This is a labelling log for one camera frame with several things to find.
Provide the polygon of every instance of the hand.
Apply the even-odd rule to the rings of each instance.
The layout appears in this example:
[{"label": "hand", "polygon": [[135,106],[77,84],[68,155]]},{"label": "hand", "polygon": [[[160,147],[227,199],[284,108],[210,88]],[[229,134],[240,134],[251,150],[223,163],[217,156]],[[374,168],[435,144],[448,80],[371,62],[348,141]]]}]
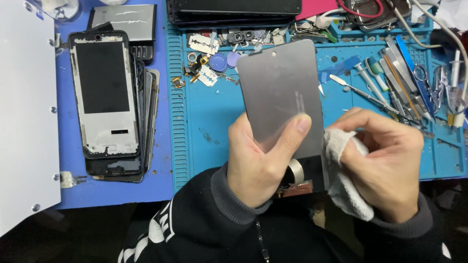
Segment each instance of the hand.
[{"label": "hand", "polygon": [[349,140],[341,163],[351,171],[361,196],[382,212],[385,221],[411,219],[418,210],[421,132],[359,108],[352,108],[329,128],[345,132],[362,128],[356,136],[369,148],[369,155],[363,157]]},{"label": "hand", "polygon": [[255,144],[247,114],[244,112],[229,127],[227,182],[244,204],[263,205],[278,189],[293,154],[309,132],[311,119],[298,115],[284,129],[276,145],[264,153]]}]

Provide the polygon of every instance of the gray sleeve cuff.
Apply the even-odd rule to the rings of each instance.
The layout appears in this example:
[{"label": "gray sleeve cuff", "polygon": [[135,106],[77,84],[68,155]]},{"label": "gray sleeve cuff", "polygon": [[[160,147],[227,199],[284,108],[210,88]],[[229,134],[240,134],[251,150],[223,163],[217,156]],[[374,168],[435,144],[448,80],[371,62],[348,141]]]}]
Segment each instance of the gray sleeve cuff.
[{"label": "gray sleeve cuff", "polygon": [[257,215],[265,212],[271,200],[258,208],[250,208],[239,200],[227,184],[227,163],[211,177],[211,193],[216,206],[229,220],[239,225],[251,223]]},{"label": "gray sleeve cuff", "polygon": [[417,198],[418,212],[410,220],[401,224],[390,224],[374,217],[371,222],[379,226],[384,234],[398,238],[416,238],[427,233],[432,227],[432,213],[427,206],[426,198],[419,193]]}]

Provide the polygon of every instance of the white panel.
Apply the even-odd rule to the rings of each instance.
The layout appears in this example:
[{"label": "white panel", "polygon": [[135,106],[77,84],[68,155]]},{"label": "white panel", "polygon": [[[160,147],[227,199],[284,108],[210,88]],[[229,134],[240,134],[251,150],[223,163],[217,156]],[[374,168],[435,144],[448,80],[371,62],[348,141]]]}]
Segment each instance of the white panel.
[{"label": "white panel", "polygon": [[60,202],[54,21],[25,5],[3,1],[0,15],[0,236]]}]

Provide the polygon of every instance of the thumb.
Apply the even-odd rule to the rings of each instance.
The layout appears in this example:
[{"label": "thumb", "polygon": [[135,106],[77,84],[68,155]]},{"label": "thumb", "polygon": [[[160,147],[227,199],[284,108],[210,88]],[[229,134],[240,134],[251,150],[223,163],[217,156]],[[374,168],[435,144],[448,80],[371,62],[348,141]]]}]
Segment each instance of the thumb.
[{"label": "thumb", "polygon": [[293,154],[310,130],[312,120],[309,115],[300,114],[294,117],[283,130],[276,145],[268,152],[268,155],[276,162],[289,163]]},{"label": "thumb", "polygon": [[352,139],[349,139],[344,147],[340,163],[356,175],[360,175],[363,170],[368,169],[367,159],[358,151]]}]

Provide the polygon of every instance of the person's left hand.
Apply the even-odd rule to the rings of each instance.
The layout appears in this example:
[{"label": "person's left hand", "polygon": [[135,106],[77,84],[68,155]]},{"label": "person's left hand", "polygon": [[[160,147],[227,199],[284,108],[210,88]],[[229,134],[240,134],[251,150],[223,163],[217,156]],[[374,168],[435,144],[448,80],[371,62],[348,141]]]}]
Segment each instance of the person's left hand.
[{"label": "person's left hand", "polygon": [[309,132],[311,119],[301,114],[284,129],[276,145],[264,153],[255,144],[244,112],[229,127],[227,182],[232,192],[251,208],[263,205],[278,189],[293,154]]}]

